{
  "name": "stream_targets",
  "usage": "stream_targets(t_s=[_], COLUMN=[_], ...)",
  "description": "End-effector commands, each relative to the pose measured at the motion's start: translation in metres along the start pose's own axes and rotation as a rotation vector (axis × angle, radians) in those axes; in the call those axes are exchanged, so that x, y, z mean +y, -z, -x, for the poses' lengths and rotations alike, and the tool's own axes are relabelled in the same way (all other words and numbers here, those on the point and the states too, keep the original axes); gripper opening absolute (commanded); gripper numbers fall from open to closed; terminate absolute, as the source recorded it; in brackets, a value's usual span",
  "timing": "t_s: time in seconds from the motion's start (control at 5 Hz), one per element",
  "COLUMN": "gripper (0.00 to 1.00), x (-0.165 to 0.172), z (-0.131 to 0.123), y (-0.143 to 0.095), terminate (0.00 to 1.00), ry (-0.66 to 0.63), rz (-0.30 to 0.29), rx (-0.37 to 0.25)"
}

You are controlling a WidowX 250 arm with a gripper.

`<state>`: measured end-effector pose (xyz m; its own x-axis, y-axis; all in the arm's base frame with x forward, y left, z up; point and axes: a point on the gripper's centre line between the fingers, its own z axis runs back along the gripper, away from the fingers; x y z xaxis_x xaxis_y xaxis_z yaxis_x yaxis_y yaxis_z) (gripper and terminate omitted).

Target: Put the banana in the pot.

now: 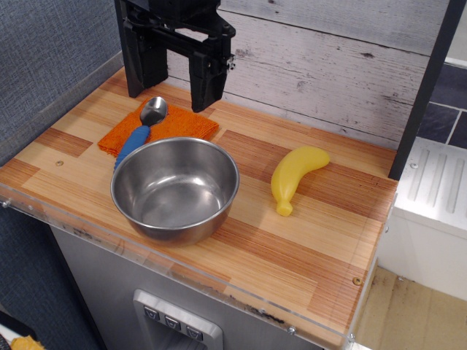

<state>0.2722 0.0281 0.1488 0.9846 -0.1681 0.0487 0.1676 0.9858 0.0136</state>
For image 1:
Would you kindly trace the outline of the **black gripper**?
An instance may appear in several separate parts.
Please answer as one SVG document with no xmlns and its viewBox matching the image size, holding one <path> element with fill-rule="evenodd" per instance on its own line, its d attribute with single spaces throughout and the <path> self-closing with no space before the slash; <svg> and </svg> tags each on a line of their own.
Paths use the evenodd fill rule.
<svg viewBox="0 0 467 350">
<path fill-rule="evenodd" d="M 234 55 L 235 28 L 219 1 L 116 1 L 124 64 L 144 55 L 154 85 L 168 77 L 167 52 L 189 59 L 191 109 L 202 112 L 223 96 Z"/>
</svg>

